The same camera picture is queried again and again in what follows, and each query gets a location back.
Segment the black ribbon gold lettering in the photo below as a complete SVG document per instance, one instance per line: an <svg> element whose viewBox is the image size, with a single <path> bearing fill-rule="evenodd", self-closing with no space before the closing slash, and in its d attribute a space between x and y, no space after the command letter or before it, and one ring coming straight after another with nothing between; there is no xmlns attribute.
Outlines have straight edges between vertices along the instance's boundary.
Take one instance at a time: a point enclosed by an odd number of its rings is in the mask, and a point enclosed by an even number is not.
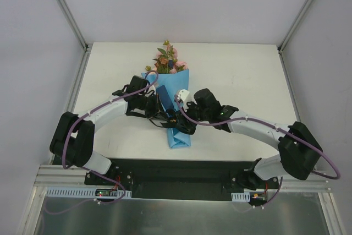
<svg viewBox="0 0 352 235"><path fill-rule="evenodd" d="M154 117L149 119L149 121L159 128L176 128L179 122L176 111L173 109L168 109L163 112L158 112Z"/></svg>

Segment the blue wrapping paper sheet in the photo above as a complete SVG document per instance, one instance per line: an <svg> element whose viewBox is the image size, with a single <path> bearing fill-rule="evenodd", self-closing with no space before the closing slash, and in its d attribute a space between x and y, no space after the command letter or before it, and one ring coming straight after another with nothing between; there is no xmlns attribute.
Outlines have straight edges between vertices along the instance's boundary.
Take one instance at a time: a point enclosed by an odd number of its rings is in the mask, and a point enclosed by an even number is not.
<svg viewBox="0 0 352 235"><path fill-rule="evenodd" d="M186 69L175 74L159 74L154 87L166 117L172 118L175 116L176 111L179 110L179 107L174 102L174 95L179 90L187 90L189 88L189 70ZM191 146L190 135L182 133L177 128L167 129L167 139L171 149Z"/></svg>

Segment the fake flower stem orange blooms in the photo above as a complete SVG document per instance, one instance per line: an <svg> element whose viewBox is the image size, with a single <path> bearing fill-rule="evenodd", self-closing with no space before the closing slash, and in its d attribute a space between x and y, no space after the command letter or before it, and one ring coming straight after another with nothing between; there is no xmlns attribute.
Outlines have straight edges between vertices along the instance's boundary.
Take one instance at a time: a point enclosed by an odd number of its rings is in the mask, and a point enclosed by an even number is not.
<svg viewBox="0 0 352 235"><path fill-rule="evenodd" d="M153 59L153 62L153 66L147 65L145 67L146 71L154 70L159 74L174 74L175 69L172 56L159 52L156 58Z"/></svg>

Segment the fake flower stem pink roses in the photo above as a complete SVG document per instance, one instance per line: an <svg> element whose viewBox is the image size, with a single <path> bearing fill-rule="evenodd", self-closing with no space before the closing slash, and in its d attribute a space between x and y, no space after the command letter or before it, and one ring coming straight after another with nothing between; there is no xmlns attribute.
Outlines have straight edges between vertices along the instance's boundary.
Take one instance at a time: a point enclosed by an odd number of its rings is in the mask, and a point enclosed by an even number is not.
<svg viewBox="0 0 352 235"><path fill-rule="evenodd" d="M188 65L186 62L184 61L180 61L178 59L178 51L176 48L174 48L174 46L169 42L169 40L165 40L162 44L162 48L158 48L158 52L161 52L163 54L167 54L168 56L172 56L173 57L173 64L174 64L174 69L176 73L182 72L184 70L188 69Z"/></svg>

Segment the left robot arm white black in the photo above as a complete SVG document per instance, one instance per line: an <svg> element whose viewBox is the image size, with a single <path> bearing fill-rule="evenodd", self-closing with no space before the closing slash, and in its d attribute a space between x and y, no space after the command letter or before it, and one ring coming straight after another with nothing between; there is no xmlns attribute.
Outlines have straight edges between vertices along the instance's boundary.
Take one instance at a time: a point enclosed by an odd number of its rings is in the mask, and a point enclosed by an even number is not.
<svg viewBox="0 0 352 235"><path fill-rule="evenodd" d="M94 171L103 184L112 184L116 179L116 166L112 160L94 151L95 133L121 116L140 116L163 128L169 118L156 94L156 83L135 75L123 89L85 113L65 112L54 132L50 152L61 158L64 169L76 166Z"/></svg>

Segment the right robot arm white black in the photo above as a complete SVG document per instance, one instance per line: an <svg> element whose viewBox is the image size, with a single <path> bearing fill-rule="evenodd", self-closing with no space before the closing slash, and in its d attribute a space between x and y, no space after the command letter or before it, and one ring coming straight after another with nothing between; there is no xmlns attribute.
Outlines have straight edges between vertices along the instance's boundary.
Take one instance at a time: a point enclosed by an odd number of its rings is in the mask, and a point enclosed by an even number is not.
<svg viewBox="0 0 352 235"><path fill-rule="evenodd" d="M319 143L300 122L288 125L266 121L221 104L209 89L194 96L180 90L174 99L182 121L188 128L200 130L195 147L203 153L193 153L191 158L251 161L251 166L236 176L245 188L260 188L273 177L306 180L322 156Z"/></svg>

